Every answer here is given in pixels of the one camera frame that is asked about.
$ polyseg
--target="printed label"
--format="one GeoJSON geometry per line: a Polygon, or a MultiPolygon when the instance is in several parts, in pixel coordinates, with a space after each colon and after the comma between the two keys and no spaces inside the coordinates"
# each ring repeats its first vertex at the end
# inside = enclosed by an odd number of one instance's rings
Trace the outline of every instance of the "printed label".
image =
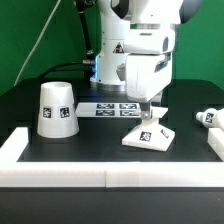
{"type": "Polygon", "coordinates": [[[169,138],[169,135],[162,129],[161,130],[161,133],[166,137],[166,138],[169,138]]]}
{"type": "Polygon", "coordinates": [[[137,109],[137,105],[135,103],[120,103],[119,104],[120,109],[137,109]]]}
{"type": "Polygon", "coordinates": [[[127,117],[127,116],[137,116],[137,114],[133,114],[135,111],[134,110],[120,110],[120,116],[121,117],[127,117]]]}
{"type": "Polygon", "coordinates": [[[97,109],[114,109],[113,103],[98,103],[97,109]]]}
{"type": "Polygon", "coordinates": [[[150,139],[151,139],[151,136],[152,136],[152,133],[150,132],[142,132],[141,133],[141,136],[140,136],[140,141],[146,141],[146,142],[149,142],[150,139]]]}
{"type": "Polygon", "coordinates": [[[96,116],[112,117],[115,116],[114,110],[97,110],[96,116]]]}
{"type": "Polygon", "coordinates": [[[43,117],[51,118],[51,115],[52,115],[52,109],[50,107],[44,107],[43,108],[43,117]]]}
{"type": "Polygon", "coordinates": [[[116,53],[116,54],[123,54],[124,53],[124,50],[121,46],[121,43],[118,43],[116,48],[114,49],[113,53],[116,53]]]}
{"type": "Polygon", "coordinates": [[[70,117],[69,107],[60,108],[60,115],[61,115],[61,118],[70,117]]]}
{"type": "Polygon", "coordinates": [[[205,118],[205,122],[207,122],[207,123],[212,123],[213,117],[214,117],[214,114],[212,114],[212,113],[207,113],[207,116],[206,116],[206,118],[205,118]]]}

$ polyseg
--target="black cable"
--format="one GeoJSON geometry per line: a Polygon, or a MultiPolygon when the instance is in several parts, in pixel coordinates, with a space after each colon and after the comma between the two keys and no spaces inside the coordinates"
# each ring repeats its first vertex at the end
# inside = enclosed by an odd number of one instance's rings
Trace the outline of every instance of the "black cable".
{"type": "Polygon", "coordinates": [[[83,72],[84,69],[59,69],[59,70],[53,70],[51,72],[83,72]]]}
{"type": "Polygon", "coordinates": [[[86,51],[87,51],[86,57],[87,59],[93,59],[94,53],[93,53],[93,49],[92,49],[91,41],[89,37],[89,31],[88,31],[88,26],[86,22],[85,12],[79,12],[79,18],[82,24],[83,37],[84,37],[85,45],[86,45],[86,51]]]}
{"type": "Polygon", "coordinates": [[[68,62],[68,63],[55,65],[55,66],[49,68],[47,71],[40,74],[37,78],[43,79],[48,73],[56,71],[58,68],[63,68],[63,67],[72,66],[72,65],[82,65],[82,64],[83,63],[81,61],[74,61],[74,62],[68,62]]]}

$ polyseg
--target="white block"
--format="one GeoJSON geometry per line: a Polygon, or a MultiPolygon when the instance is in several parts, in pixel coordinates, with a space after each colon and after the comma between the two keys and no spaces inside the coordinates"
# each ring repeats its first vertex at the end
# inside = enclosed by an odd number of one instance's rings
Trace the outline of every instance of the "white block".
{"type": "Polygon", "coordinates": [[[28,128],[16,128],[0,149],[0,164],[15,163],[28,142],[28,128]]]}
{"type": "Polygon", "coordinates": [[[0,165],[0,187],[105,187],[104,164],[28,162],[0,165]]]}
{"type": "Polygon", "coordinates": [[[224,132],[220,128],[209,128],[208,144],[224,161],[224,132]]]}
{"type": "Polygon", "coordinates": [[[111,163],[106,168],[106,187],[140,187],[139,162],[111,163]]]}
{"type": "Polygon", "coordinates": [[[223,187],[222,162],[141,163],[140,187],[223,187]]]}

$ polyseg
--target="black tabletop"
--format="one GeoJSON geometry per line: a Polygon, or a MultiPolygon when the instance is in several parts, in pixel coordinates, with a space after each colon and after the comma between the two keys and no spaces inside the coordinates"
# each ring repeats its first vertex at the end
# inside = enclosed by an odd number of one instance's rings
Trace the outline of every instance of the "black tabletop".
{"type": "MultiPolygon", "coordinates": [[[[76,106],[79,102],[128,102],[124,93],[90,89],[84,80],[62,81],[72,84],[76,106]]],[[[207,144],[208,130],[195,119],[198,111],[224,107],[224,91],[211,82],[173,80],[164,90],[162,106],[169,110],[160,123],[176,133],[167,152],[122,146],[121,139],[141,122],[139,118],[79,118],[80,132],[76,136],[38,136],[41,83],[24,80],[0,97],[0,143],[16,127],[30,128],[30,144],[19,162],[221,162],[207,144]]],[[[0,223],[224,222],[222,188],[2,188],[0,199],[0,223]]]]}

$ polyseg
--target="green wall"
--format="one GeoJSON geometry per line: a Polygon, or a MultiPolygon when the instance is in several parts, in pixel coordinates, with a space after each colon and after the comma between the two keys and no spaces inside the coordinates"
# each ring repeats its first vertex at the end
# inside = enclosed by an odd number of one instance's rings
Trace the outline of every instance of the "green wall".
{"type": "MultiPolygon", "coordinates": [[[[16,76],[35,44],[56,0],[7,0],[0,5],[0,95],[13,87],[16,76]]],[[[177,79],[211,80],[224,89],[223,0],[204,0],[201,10],[181,25],[174,54],[177,79]]],[[[99,11],[87,11],[95,52],[100,50],[99,11]]],[[[22,79],[37,77],[59,63],[85,57],[81,26],[73,0],[62,0],[22,79]]],[[[69,76],[80,74],[69,73],[69,76]]]]}

